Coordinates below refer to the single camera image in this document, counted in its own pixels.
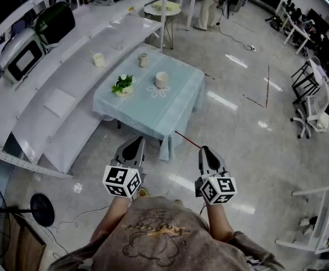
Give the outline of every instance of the white plant pot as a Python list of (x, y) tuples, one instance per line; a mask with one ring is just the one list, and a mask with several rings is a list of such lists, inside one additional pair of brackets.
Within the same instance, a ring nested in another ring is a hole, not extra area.
[(120, 93), (120, 92), (116, 92), (116, 95), (118, 95), (119, 97), (125, 97), (129, 94), (132, 94), (133, 93), (133, 86), (132, 85), (129, 85), (127, 86), (126, 88), (123, 88), (123, 92)]

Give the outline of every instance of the white flower pattern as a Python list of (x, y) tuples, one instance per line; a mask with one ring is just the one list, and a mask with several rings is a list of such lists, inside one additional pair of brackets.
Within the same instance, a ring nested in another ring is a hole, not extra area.
[(187, 63), (184, 63), (184, 62), (182, 62), (182, 61), (180, 61), (180, 60), (178, 60), (178, 59), (175, 59), (175, 58), (172, 58), (173, 59), (173, 61), (176, 61), (177, 62), (177, 66), (181, 66), (182, 64), (184, 65), (184, 66), (188, 66), (189, 64), (187, 64)]
[(158, 94), (161, 97), (166, 97), (165, 91), (170, 91), (170, 87), (167, 86), (166, 88), (159, 89), (159, 88), (157, 88), (155, 86), (149, 86), (149, 87), (147, 87), (147, 90), (152, 92), (151, 96), (153, 98), (156, 98), (158, 96)]

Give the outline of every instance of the red stick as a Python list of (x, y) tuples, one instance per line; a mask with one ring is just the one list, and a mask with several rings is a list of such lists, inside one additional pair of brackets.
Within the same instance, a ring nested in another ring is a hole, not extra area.
[(181, 137), (185, 138), (187, 141), (189, 141), (190, 143), (192, 143), (193, 145), (195, 145), (197, 148), (200, 148), (200, 146), (196, 145), (195, 143), (193, 143), (193, 141), (191, 141), (190, 139), (186, 138), (183, 134), (180, 134), (179, 132), (176, 131), (177, 134), (179, 134)]

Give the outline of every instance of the tablecloth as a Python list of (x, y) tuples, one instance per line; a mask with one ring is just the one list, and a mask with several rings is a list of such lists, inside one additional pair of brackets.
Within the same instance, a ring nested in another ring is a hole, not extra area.
[[(147, 53), (145, 68), (139, 55)], [(166, 71), (168, 86), (158, 89), (155, 75)], [(112, 86), (122, 74), (133, 75), (133, 94), (118, 97)], [(182, 142), (193, 109), (203, 103), (204, 73), (175, 58), (139, 47), (128, 56), (97, 88), (93, 111), (114, 117), (132, 128), (162, 140), (159, 159), (175, 158), (174, 148)]]

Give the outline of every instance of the black monitor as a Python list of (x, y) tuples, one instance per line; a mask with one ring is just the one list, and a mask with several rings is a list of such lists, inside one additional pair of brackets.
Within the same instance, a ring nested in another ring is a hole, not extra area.
[(316, 30), (320, 31), (322, 34), (326, 34), (326, 32), (329, 30), (329, 24), (313, 9), (309, 11), (306, 18), (307, 20), (312, 19), (315, 22), (314, 28), (316, 28)]

